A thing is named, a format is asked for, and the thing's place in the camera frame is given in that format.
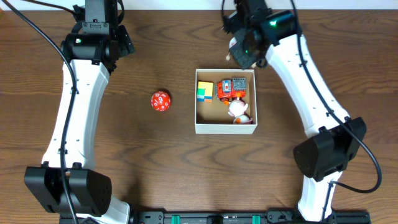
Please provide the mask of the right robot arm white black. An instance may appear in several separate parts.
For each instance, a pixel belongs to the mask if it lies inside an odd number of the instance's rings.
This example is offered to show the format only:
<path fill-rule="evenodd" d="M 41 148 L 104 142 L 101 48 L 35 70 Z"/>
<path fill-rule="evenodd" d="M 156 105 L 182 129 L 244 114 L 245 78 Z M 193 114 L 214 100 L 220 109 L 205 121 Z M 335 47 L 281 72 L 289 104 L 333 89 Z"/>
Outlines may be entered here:
<path fill-rule="evenodd" d="M 264 1 L 236 1 L 223 15 L 232 34 L 229 52 L 241 68 L 270 66 L 285 85 L 302 120 L 307 139 L 294 148 L 304 176 L 297 213 L 286 223 L 369 223 L 366 212 L 332 209 L 335 189 L 366 134 L 361 118 L 351 118 L 337 102 L 307 47 L 296 10 L 274 12 Z"/>

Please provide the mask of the pink white pig toy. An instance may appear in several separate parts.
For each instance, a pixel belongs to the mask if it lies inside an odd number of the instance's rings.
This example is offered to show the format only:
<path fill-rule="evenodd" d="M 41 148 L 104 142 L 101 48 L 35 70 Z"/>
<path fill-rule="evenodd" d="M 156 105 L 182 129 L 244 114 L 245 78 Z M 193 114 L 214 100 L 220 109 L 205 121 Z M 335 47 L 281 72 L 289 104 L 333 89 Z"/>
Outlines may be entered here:
<path fill-rule="evenodd" d="M 236 99 L 232 101 L 224 101 L 228 106 L 228 114 L 233 117 L 233 124 L 251 124 L 252 118 L 246 114 L 249 107 L 241 97 L 240 93 L 236 94 Z"/>

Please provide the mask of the red toy fire truck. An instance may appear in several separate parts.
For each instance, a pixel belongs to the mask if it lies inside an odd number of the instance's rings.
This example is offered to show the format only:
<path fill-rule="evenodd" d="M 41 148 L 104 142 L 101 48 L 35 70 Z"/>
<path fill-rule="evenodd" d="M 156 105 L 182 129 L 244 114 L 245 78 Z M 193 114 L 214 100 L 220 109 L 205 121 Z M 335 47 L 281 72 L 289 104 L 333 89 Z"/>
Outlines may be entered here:
<path fill-rule="evenodd" d="M 215 93 L 221 102 L 236 100 L 246 96 L 246 78 L 225 79 L 216 84 Z"/>

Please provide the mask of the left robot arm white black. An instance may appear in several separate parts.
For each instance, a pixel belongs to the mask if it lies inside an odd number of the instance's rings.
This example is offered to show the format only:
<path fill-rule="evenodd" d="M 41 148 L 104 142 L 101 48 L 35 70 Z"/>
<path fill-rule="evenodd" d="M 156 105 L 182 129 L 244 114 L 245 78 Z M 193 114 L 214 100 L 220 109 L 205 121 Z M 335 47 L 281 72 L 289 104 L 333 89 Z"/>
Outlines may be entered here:
<path fill-rule="evenodd" d="M 60 47 L 63 89 L 55 129 L 41 164 L 26 169 L 24 182 L 60 223 L 130 223 L 130 205 L 95 171 L 94 154 L 104 90 L 116 62 L 134 52 L 122 24 L 124 4 L 87 1 L 73 10 L 76 23 Z"/>

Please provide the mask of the colourful puzzle cube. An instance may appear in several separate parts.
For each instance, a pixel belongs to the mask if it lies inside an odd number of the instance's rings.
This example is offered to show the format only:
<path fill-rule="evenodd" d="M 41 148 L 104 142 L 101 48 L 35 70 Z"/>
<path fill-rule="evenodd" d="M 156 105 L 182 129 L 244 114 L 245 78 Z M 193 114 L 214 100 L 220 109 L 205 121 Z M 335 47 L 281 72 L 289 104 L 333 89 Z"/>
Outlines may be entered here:
<path fill-rule="evenodd" d="M 197 101 L 211 103 L 213 101 L 213 82 L 197 83 Z"/>

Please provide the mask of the red many-sided die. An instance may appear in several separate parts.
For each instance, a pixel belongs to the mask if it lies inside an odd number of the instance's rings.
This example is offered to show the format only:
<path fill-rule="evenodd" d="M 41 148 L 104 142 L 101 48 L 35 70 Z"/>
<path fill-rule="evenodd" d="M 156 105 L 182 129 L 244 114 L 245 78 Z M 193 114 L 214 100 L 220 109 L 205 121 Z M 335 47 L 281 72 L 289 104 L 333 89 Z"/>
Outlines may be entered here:
<path fill-rule="evenodd" d="M 165 91 L 157 91 L 151 97 L 151 105 L 156 111 L 167 111 L 171 106 L 171 97 Z"/>

